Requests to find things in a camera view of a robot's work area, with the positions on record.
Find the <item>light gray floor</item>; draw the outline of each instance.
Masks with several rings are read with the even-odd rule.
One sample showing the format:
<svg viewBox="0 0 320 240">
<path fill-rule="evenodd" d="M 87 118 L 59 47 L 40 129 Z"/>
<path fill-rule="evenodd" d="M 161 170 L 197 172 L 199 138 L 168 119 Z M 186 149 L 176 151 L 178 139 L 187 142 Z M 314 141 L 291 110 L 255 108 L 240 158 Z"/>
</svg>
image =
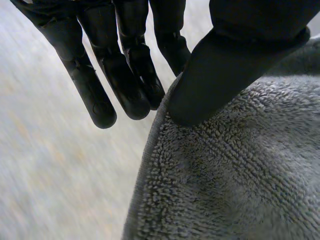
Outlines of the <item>light gray floor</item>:
<svg viewBox="0 0 320 240">
<path fill-rule="evenodd" d="M 187 1 L 190 49 L 211 28 L 209 0 Z M 320 33 L 320 15 L 310 24 Z M 8 0 L 0 0 L 0 240 L 119 240 L 152 112 L 130 120 L 93 60 L 118 114 L 96 128 L 54 49 Z M 165 90 L 174 80 L 146 41 Z"/>
</svg>

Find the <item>robotic hand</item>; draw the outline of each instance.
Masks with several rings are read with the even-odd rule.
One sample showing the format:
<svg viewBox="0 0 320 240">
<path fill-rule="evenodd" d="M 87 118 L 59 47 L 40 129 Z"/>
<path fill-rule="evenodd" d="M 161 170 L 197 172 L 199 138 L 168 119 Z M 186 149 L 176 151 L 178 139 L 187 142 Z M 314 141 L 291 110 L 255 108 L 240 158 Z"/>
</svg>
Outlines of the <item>robotic hand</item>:
<svg viewBox="0 0 320 240">
<path fill-rule="evenodd" d="M 149 2 L 158 47 L 179 75 L 190 57 L 180 35 L 186 0 L 11 0 L 55 48 L 94 124 L 117 119 L 82 44 L 86 32 L 96 59 L 126 114 L 134 120 L 156 110 L 165 95 L 145 42 Z M 124 55 L 118 45 L 119 38 Z"/>
<path fill-rule="evenodd" d="M 159 106 L 165 93 L 144 39 L 148 0 L 11 1 L 55 47 L 98 127 L 112 126 L 116 113 L 81 43 L 77 19 L 128 116 L 142 119 Z M 184 70 L 168 106 L 184 126 L 208 119 L 303 46 L 310 38 L 307 24 L 320 11 L 320 0 L 210 0 L 213 29 L 190 56 L 179 33 L 185 0 L 150 5 L 160 51 L 176 76 Z M 125 56 L 117 43 L 116 15 Z"/>
</svg>

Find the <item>terry cloth towel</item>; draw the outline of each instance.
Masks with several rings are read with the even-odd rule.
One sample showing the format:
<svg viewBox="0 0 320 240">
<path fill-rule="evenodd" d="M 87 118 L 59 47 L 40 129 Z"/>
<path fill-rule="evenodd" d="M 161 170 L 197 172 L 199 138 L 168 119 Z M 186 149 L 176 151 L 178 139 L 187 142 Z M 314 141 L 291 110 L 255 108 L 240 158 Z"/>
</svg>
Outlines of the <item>terry cloth towel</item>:
<svg viewBox="0 0 320 240">
<path fill-rule="evenodd" d="M 320 240 L 320 36 L 192 128 L 167 113 L 178 80 L 122 239 Z"/>
</svg>

